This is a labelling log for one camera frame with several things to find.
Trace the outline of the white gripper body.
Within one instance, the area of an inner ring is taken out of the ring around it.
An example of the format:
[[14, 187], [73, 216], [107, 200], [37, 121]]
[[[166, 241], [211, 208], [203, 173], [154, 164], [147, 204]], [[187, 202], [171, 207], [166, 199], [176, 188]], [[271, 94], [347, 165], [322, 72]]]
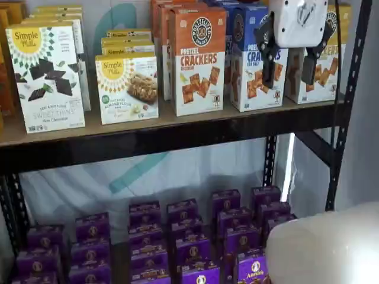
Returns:
[[280, 48], [315, 47], [323, 37], [328, 1], [269, 1], [275, 42]]

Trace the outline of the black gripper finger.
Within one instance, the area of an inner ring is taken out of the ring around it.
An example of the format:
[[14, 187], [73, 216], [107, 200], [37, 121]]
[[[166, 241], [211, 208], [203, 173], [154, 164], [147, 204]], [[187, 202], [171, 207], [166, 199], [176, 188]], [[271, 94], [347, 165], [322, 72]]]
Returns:
[[259, 28], [254, 29], [255, 40], [263, 60], [262, 83], [269, 89], [273, 88], [275, 76], [275, 58], [280, 49], [275, 41], [274, 13], [270, 12]]
[[314, 47], [306, 47], [307, 55], [304, 57], [301, 80], [307, 84], [314, 83], [317, 60], [320, 58], [327, 42], [332, 36], [332, 26], [326, 21], [320, 43]]

